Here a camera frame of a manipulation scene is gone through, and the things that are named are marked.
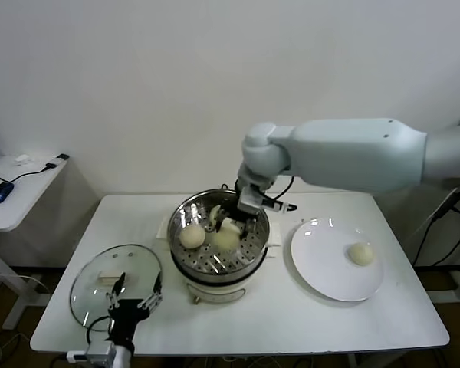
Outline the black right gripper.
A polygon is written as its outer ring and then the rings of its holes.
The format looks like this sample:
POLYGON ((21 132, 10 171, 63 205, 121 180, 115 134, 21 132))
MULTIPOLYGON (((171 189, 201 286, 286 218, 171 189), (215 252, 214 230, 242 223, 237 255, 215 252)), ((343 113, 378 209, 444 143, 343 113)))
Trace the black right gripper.
POLYGON ((222 229, 230 229, 230 221, 244 223, 241 238, 244 239, 255 231, 259 212, 242 211, 237 205, 229 205, 226 211, 220 205, 214 206, 208 215, 208 223, 205 225, 207 232, 219 232, 222 229))

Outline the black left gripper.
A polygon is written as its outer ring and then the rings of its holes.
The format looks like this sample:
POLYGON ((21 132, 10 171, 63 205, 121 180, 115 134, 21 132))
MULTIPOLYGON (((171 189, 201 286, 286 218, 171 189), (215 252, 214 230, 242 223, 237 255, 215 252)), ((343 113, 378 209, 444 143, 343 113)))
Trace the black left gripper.
POLYGON ((132 341, 137 324, 147 319, 151 315, 150 309, 158 307, 163 300, 162 272, 156 277, 152 294, 144 300, 123 299, 119 301, 125 280, 126 273, 123 272, 114 282, 111 292, 107 293, 110 318, 113 321, 113 326, 110 328, 112 341, 132 341))

